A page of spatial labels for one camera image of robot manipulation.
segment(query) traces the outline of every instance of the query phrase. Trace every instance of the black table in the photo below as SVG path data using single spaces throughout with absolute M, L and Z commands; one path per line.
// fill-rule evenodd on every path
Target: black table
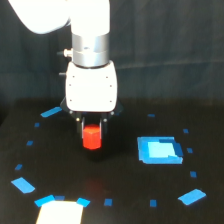
M 125 110 L 109 122 L 106 153 L 96 160 L 80 146 L 69 114 L 40 116 L 59 103 L 19 101 L 0 127 L 1 224 L 35 223 L 39 208 L 34 201 L 51 194 L 90 200 L 82 224 L 224 223 L 224 107 L 123 101 Z M 155 118 L 147 116 L 152 113 Z M 141 136 L 174 136 L 183 164 L 143 164 L 137 147 Z M 26 146 L 29 140 L 32 146 Z M 23 165 L 20 171 L 15 171 L 17 164 Z M 197 172 L 196 179 L 190 171 Z M 11 183 L 19 177 L 35 191 L 20 192 Z M 207 197 L 190 206 L 177 199 L 193 189 Z M 113 199 L 112 207 L 104 206 L 105 198 Z M 150 199 L 157 200 L 156 208 L 150 208 Z

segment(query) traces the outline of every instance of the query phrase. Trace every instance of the red block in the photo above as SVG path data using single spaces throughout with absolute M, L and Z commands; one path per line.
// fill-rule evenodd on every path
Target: red block
M 100 127 L 96 124 L 86 125 L 83 130 L 83 146 L 90 150 L 101 147 Z

